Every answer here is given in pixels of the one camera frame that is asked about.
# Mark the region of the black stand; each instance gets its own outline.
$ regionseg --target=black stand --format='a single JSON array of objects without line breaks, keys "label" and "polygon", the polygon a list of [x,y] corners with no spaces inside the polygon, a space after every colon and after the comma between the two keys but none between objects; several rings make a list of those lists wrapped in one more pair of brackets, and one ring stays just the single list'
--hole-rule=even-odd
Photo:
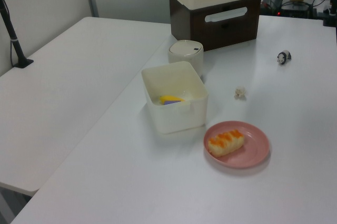
[{"label": "black stand", "polygon": [[33,60],[27,59],[22,52],[20,43],[16,37],[11,19],[9,17],[9,14],[8,14],[8,11],[5,5],[5,0],[0,0],[0,12],[1,12],[2,19],[4,20],[5,26],[7,28],[8,34],[11,38],[14,49],[16,51],[16,55],[18,57],[17,64],[15,64],[14,67],[25,68],[26,66],[30,65],[33,62]]},{"label": "black stand", "polygon": [[336,10],[337,10],[337,0],[330,0],[331,9],[329,15],[323,19],[323,26],[326,27],[337,27],[336,26]]}]

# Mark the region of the small figurine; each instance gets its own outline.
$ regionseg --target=small figurine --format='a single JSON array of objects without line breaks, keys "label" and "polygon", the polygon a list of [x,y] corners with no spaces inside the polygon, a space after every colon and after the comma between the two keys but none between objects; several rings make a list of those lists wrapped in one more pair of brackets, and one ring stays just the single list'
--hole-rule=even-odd
[{"label": "small figurine", "polygon": [[246,93],[246,89],[243,86],[238,86],[235,89],[235,95],[234,98],[238,99],[238,98],[244,98],[244,95]]},{"label": "small figurine", "polygon": [[277,62],[279,62],[280,65],[284,65],[287,59],[291,59],[291,54],[288,50],[284,50],[277,56]]}]

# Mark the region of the white table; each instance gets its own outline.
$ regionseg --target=white table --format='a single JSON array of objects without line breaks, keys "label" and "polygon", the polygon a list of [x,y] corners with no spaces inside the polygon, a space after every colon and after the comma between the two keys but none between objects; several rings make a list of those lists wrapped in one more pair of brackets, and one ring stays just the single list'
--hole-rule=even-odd
[{"label": "white table", "polygon": [[0,77],[0,186],[36,193],[169,34],[85,18]]},{"label": "white table", "polygon": [[[174,42],[144,68],[166,64]],[[280,66],[284,49],[293,59]],[[206,125],[168,135],[154,129],[138,73],[13,224],[335,224],[336,51],[322,21],[261,16],[256,40],[205,53]],[[232,169],[207,155],[204,133],[226,120],[266,133],[264,162]]]}]

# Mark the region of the drawer handle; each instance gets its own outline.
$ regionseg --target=drawer handle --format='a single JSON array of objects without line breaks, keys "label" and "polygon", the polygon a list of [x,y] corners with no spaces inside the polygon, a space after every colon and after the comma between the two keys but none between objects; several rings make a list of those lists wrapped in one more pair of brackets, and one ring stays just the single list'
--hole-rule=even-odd
[{"label": "drawer handle", "polygon": [[236,17],[245,15],[247,13],[247,10],[248,9],[246,7],[241,7],[241,8],[225,11],[225,12],[216,13],[213,15],[207,15],[205,17],[205,22],[207,23],[208,22],[219,22],[219,21],[223,21],[227,19],[236,18]]}]

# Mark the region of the bread roll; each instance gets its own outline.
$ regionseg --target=bread roll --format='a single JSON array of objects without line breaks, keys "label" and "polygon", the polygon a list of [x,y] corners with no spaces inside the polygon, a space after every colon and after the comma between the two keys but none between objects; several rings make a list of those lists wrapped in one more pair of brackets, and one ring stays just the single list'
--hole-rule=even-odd
[{"label": "bread roll", "polygon": [[243,134],[235,129],[210,138],[209,151],[214,157],[221,157],[241,148],[243,143]]}]

